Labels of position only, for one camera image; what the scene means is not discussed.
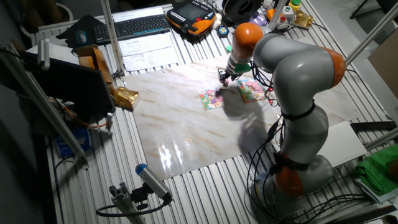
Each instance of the bottle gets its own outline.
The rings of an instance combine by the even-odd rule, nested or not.
[[[271,8],[272,0],[264,0],[262,6],[259,8],[258,12],[260,14],[266,14],[267,10]]]
[[[291,0],[289,6],[292,7],[293,11],[297,12],[301,6],[301,0]]]

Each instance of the marble surface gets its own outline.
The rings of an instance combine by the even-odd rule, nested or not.
[[[147,164],[160,179],[256,150],[280,116],[267,100],[243,103],[235,82],[221,91],[224,107],[204,110],[199,91],[221,87],[217,69],[227,58],[124,77],[126,88],[141,93],[133,113]],[[341,84],[317,94],[315,103],[330,126],[359,117]]]

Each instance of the slotted aluminum table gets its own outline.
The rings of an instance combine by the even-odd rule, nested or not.
[[[167,11],[171,5],[160,7]],[[313,15],[314,22],[326,27],[310,2],[302,1],[301,10]],[[68,22],[41,27],[39,32],[32,36],[32,44],[36,45],[40,39],[59,35],[72,25],[73,22]],[[195,43],[182,39],[173,30],[171,37],[179,63],[130,72],[127,75],[137,75],[226,55],[226,47],[231,45],[232,41],[231,34],[226,39],[220,39],[215,30],[204,37],[198,37]],[[333,34],[319,27],[313,26],[309,30],[294,28],[287,35],[287,38],[291,39],[304,37],[316,45],[333,49],[346,56],[346,52],[339,47]],[[106,56],[108,67],[116,71],[115,62],[111,56],[113,52],[111,46],[101,46],[100,49]],[[380,102],[360,75],[346,72],[342,84],[361,113],[361,118],[351,121],[352,123],[387,121]],[[123,86],[123,80],[116,79],[116,85]],[[358,137],[362,142],[369,142],[384,133],[386,132],[368,131],[359,133]],[[91,137],[93,150],[87,152],[90,166],[87,170],[74,166],[76,161],[70,159],[70,162],[61,164],[54,173],[55,164],[62,158],[56,153],[55,145],[47,149],[57,220],[59,223],[129,223],[127,218],[99,217],[95,210],[112,204],[108,191],[110,185],[118,186],[120,182],[125,182],[130,190],[142,186],[142,180],[135,174],[134,169],[146,160],[133,114],[117,108],[110,132],[106,129],[91,130]],[[367,156],[380,149],[382,147],[373,149]],[[253,155],[254,153],[249,153],[234,157],[165,180],[165,184],[170,187],[174,195],[174,202],[161,211],[144,215],[146,222],[257,223],[258,221],[252,215],[245,189],[248,161]],[[264,166],[266,169],[270,168],[270,162],[273,161],[271,155],[270,151],[263,154],[261,158],[263,166],[259,169],[260,172],[265,170]],[[359,190],[353,185],[351,179],[343,178],[353,171],[356,164],[356,161],[352,161],[337,168],[335,181],[329,187],[316,195],[306,197],[306,210],[337,195],[358,194]],[[158,207],[160,203],[161,201],[155,195],[150,195],[148,201],[150,208]],[[367,205],[369,202],[341,203],[321,215],[321,219],[317,222],[330,221]],[[310,218],[315,212],[304,216],[302,220]]]

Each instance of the computer monitor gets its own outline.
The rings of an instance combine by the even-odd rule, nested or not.
[[[37,54],[19,54],[37,62]],[[78,114],[106,114],[116,110],[100,70],[51,58],[47,71],[32,73],[47,96],[73,102],[73,110]]]

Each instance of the computer mouse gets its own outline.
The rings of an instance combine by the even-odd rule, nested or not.
[[[86,36],[86,31],[84,30],[79,30],[76,32],[76,43],[78,45],[85,45],[87,44],[87,36]]]

